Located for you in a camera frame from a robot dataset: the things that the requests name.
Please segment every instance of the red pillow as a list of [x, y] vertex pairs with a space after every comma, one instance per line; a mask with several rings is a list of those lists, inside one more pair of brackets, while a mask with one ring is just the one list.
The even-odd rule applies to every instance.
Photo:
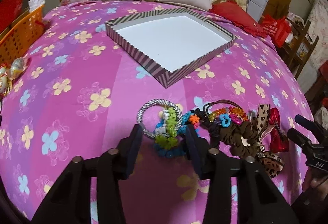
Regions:
[[2, 0], [0, 2], [0, 33], [20, 14], [23, 0]]
[[212, 6], [209, 12], [218, 14], [231, 21], [235, 26], [250, 33], [252, 36], [266, 37], [263, 28], [236, 2], [226, 1]]

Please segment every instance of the pink floral bedsheet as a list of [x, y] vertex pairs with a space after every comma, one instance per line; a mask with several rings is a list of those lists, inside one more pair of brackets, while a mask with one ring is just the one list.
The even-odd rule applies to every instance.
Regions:
[[[106, 20], [172, 7], [154, 2], [97, 2], [59, 7], [47, 14], [51, 27], [29, 49], [32, 63], [4, 99], [0, 130], [0, 174], [9, 198], [29, 219], [74, 156], [92, 158], [115, 147], [130, 134], [139, 108], [154, 98], [177, 103], [184, 113], [219, 99], [233, 100], [245, 110], [270, 103], [280, 111], [283, 130], [296, 127], [314, 140], [293, 121], [296, 114], [313, 118], [269, 40], [219, 22], [237, 36], [234, 45], [165, 89], [106, 36]], [[149, 129], [159, 121], [159, 111], [157, 107], [146, 112]], [[204, 129], [200, 135], [209, 137]], [[221, 150], [229, 155], [223, 143]], [[291, 202], [301, 192], [305, 157], [293, 143], [290, 152], [281, 156], [286, 166], [273, 181]], [[98, 221], [95, 188], [93, 184], [93, 223]], [[196, 224], [203, 219], [209, 181], [200, 181], [183, 157], [158, 157], [152, 141], [144, 138], [135, 171], [120, 182], [120, 189], [127, 223]], [[233, 180], [232, 223], [236, 220]]]

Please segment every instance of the candy wrapper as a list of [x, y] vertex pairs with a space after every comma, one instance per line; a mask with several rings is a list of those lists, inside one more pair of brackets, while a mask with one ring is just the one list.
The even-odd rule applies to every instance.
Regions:
[[13, 88], [13, 82], [27, 69], [30, 60], [28, 58], [17, 58], [11, 67], [6, 63], [0, 65], [0, 97], [5, 97]]

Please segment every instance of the orange plastic basket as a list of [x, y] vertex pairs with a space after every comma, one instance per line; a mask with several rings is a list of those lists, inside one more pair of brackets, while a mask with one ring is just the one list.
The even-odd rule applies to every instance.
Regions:
[[11, 64], [23, 56], [43, 34], [42, 7], [26, 15], [0, 41], [0, 63]]

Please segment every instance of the metal screw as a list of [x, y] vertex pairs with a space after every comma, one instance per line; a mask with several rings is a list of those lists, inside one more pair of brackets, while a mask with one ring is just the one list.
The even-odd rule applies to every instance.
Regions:
[[255, 162], [255, 159], [252, 157], [252, 156], [247, 156], [246, 158], [245, 158], [245, 160], [248, 162], [248, 163], [254, 163]]
[[212, 155], [217, 155], [218, 153], [220, 153], [220, 150], [217, 148], [210, 148], [208, 150], [208, 153], [212, 154]]
[[72, 162], [73, 163], [79, 163], [82, 160], [83, 160], [83, 157], [77, 155], [77, 156], [73, 157]]
[[118, 149], [117, 148], [111, 148], [111, 149], [108, 150], [108, 154], [117, 155], [118, 154]]

